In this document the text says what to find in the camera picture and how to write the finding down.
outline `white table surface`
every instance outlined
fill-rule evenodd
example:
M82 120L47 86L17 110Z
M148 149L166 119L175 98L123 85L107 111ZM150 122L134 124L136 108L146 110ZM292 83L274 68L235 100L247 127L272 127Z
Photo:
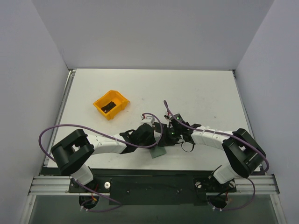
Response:
M106 120L93 102L109 90L117 90L130 103L114 119ZM231 71L77 69L61 124L79 124L113 135L140 125L140 115L151 112L164 119L166 99L171 111L190 124L223 131L248 130L241 100ZM55 143L76 128L58 129ZM196 145L191 153L180 145L167 147L167 154L152 159L147 149L129 154L97 154L91 168L214 170L228 160L223 151ZM49 161L48 167L57 167Z

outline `white connector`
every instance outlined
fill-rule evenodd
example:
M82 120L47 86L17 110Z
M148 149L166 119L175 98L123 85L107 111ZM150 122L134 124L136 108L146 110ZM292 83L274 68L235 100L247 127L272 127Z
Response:
M155 122L155 118L154 117L152 117L152 116L147 116L147 117L143 117L142 116L142 121L141 121L141 124L143 125L143 124L148 124L148 125L150 125L150 126L153 126L153 124L154 124L154 122Z
M170 113L168 111L166 111L164 117L165 117L166 120L169 120L168 118L170 118Z
M83 164L75 173L71 174L71 176L83 185L86 185L93 180L93 174L85 164Z
M216 180L219 183L224 184L227 181L230 181L239 175L233 170L232 166L228 162L225 165L222 165L221 167L219 167L213 173L213 176L216 178Z

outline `yellow bin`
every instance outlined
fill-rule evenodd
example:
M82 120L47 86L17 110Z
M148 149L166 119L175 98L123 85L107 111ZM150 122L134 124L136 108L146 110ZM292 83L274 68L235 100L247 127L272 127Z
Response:
M111 120L119 111L124 110L129 102L118 91L110 90L93 105L107 120Z

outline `gray wall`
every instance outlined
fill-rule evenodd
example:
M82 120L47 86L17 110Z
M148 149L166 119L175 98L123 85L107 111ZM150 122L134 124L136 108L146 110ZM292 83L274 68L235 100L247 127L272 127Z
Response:
M273 0L32 0L69 68L235 69Z
M19 223L67 67L30 0L0 2L0 222Z
M299 1L275 0L237 70L256 139L266 150L289 224L299 222Z

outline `white panel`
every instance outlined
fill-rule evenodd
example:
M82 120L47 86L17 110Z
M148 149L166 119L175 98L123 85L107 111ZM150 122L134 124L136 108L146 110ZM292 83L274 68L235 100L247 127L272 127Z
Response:
M270 161L289 224L297 224L299 1L276 0L236 70L259 145Z
M235 69L273 0L32 0L69 68Z
M109 90L119 91L130 103L108 121L93 102ZM61 123L85 125L109 135L136 129L143 112L151 112L165 123L164 99L173 113L181 113L190 124L219 130L248 129L231 71L78 69ZM74 129L59 128L56 142ZM195 146L192 153L184 152L180 145L166 151L154 159L142 148L129 154L97 154L86 164L91 168L214 170L227 162L223 151L203 145ZM50 161L49 167L56 164Z
M68 70L30 0L0 2L0 220L19 223ZM43 143L47 144L49 135Z

